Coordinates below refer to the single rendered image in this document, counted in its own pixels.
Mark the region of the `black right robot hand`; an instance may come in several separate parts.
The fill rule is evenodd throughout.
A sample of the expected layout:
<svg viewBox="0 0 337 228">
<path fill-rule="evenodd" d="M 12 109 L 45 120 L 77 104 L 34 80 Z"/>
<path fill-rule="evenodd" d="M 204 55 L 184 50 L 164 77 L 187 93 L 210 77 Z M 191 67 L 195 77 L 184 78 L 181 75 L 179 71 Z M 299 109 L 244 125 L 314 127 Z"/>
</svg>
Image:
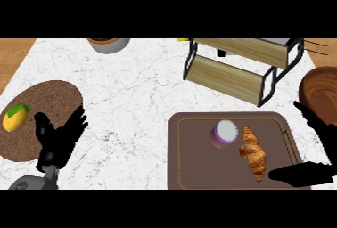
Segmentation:
<svg viewBox="0 0 337 228">
<path fill-rule="evenodd" d="M 330 159 L 330 165 L 315 162 L 305 162 L 283 168 L 277 168 L 269 172 L 269 178 L 274 181 L 289 183 L 293 187 L 306 187 L 333 182 L 337 176 L 337 126 L 326 124 L 315 112 L 299 102 L 294 106 L 302 111 L 302 115 L 308 120 L 308 125 L 315 130 L 326 154 Z"/>
</svg>

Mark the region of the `brown wooden bowl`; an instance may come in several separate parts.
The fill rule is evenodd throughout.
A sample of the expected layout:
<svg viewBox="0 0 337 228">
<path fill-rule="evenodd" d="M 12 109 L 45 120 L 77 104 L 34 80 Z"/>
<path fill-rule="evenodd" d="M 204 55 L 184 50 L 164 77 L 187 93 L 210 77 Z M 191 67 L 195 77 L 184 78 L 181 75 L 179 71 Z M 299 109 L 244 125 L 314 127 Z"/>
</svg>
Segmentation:
<svg viewBox="0 0 337 228">
<path fill-rule="evenodd" d="M 312 69 L 299 86 L 299 101 L 324 123 L 337 126 L 337 67 Z"/>
</svg>

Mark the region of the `grey pot with brown rim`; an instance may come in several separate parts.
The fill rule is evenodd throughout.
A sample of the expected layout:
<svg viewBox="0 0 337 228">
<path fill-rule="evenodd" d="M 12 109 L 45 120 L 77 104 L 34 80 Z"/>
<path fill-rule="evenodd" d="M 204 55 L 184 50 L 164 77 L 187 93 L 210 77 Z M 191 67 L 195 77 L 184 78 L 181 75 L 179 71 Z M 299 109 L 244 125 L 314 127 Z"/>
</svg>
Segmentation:
<svg viewBox="0 0 337 228">
<path fill-rule="evenodd" d="M 129 38 L 89 38 L 93 50 L 104 54 L 120 52 L 127 47 L 129 41 Z"/>
</svg>

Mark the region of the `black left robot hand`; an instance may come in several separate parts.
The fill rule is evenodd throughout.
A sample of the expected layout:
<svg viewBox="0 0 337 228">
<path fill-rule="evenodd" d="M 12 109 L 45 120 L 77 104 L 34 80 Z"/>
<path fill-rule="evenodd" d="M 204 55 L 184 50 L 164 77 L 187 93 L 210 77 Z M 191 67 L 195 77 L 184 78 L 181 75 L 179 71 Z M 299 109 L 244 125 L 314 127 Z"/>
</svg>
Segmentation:
<svg viewBox="0 0 337 228">
<path fill-rule="evenodd" d="M 73 150 L 85 129 L 89 125 L 86 121 L 85 108 L 79 106 L 73 112 L 67 123 L 55 128 L 46 114 L 39 112 L 34 115 L 36 120 L 36 136 L 42 144 L 42 152 L 37 162 L 37 170 L 43 171 L 43 167 L 51 165 L 62 169 L 70 160 Z"/>
</svg>

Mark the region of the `golden brown croissant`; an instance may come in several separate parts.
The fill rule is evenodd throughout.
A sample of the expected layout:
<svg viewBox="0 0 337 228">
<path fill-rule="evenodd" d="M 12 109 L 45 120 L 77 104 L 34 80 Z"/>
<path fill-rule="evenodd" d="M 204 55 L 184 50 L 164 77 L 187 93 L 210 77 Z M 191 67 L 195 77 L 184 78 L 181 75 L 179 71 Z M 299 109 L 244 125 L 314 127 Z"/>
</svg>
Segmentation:
<svg viewBox="0 0 337 228">
<path fill-rule="evenodd" d="M 266 174 L 266 151 L 259 144 L 259 138 L 249 126 L 243 126 L 244 144 L 240 147 L 240 155 L 252 170 L 256 181 L 263 181 Z"/>
</svg>

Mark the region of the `yellow mango with green leaf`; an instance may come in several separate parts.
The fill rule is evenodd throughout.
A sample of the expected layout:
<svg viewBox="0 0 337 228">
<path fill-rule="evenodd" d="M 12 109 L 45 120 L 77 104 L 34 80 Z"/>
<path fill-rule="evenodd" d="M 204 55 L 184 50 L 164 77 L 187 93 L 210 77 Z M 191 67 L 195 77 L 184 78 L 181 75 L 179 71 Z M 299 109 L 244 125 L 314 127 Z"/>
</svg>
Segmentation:
<svg viewBox="0 0 337 228">
<path fill-rule="evenodd" d="M 30 112 L 31 112 L 30 105 L 20 103 L 12 106 L 3 118 L 3 128 L 8 132 L 14 132 L 23 127 L 28 119 Z"/>
</svg>

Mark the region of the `purple can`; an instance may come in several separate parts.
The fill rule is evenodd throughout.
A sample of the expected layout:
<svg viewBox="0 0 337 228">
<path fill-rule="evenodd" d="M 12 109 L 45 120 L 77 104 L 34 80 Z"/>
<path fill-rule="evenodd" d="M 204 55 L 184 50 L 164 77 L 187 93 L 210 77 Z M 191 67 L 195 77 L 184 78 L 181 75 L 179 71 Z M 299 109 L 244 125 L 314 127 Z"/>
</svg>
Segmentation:
<svg viewBox="0 0 337 228">
<path fill-rule="evenodd" d="M 229 146 L 238 137 L 238 128 L 235 123 L 225 119 L 221 120 L 212 131 L 210 131 L 210 139 L 218 148 L 225 148 Z"/>
</svg>

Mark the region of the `wooden tiered shelf black frame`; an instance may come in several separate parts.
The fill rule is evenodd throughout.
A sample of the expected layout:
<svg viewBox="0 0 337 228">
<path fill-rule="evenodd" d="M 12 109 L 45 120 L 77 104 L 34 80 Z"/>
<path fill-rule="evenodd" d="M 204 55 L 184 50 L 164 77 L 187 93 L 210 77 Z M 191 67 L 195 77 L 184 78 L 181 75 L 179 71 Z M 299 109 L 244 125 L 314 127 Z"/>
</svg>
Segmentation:
<svg viewBox="0 0 337 228">
<path fill-rule="evenodd" d="M 184 79 L 234 96 L 261 107 L 272 98 L 275 86 L 300 62 L 305 39 L 286 38 L 190 38 Z M 234 53 L 271 67 L 261 75 L 198 55 L 198 46 L 218 50 L 219 55 Z"/>
</svg>

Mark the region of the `brown rectangular tray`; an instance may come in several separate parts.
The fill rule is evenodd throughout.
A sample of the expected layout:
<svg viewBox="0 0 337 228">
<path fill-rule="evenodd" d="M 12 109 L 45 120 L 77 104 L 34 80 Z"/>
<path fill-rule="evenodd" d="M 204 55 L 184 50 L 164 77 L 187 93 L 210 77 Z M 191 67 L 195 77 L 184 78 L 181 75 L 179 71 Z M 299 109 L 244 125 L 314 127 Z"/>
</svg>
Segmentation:
<svg viewBox="0 0 337 228">
<path fill-rule="evenodd" d="M 255 112 L 179 112 L 169 120 L 167 186 L 187 190 L 290 190 L 265 178 L 261 182 L 240 156 L 243 140 L 225 148 L 212 143 L 212 129 L 224 119 L 249 126 L 266 151 L 266 169 L 302 162 L 290 126 L 281 114 Z"/>
</svg>

